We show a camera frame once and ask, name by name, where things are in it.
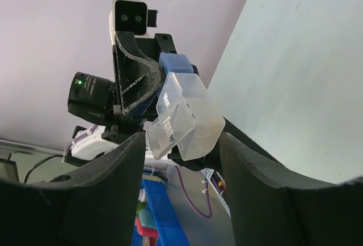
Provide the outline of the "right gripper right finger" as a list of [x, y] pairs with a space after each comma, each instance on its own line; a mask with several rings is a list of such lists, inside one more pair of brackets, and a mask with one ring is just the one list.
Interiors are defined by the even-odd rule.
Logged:
[[230, 122], [219, 146], [236, 245], [362, 244], [362, 177], [296, 173]]

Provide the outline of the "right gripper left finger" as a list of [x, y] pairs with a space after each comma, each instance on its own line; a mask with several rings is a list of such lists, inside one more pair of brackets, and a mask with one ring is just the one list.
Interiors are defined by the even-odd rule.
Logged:
[[49, 182], [1, 180], [2, 245], [130, 245], [145, 160], [137, 132]]

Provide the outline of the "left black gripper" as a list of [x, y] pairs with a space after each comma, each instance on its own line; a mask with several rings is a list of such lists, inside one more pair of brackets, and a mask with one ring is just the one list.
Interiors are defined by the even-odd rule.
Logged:
[[136, 38], [132, 32], [116, 32], [112, 48], [115, 99], [110, 136], [122, 143], [155, 120], [155, 101], [168, 73], [199, 75], [184, 54], [178, 54], [171, 35], [157, 33], [154, 39]]

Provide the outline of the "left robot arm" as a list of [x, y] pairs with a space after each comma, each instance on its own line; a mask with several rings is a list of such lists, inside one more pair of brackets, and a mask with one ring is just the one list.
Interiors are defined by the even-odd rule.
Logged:
[[77, 72], [67, 100], [68, 112], [92, 123], [77, 126], [64, 161], [80, 167], [123, 143], [157, 117], [156, 104], [168, 72], [197, 74], [195, 65], [177, 65], [170, 34], [152, 38], [116, 32], [112, 46], [114, 80]]

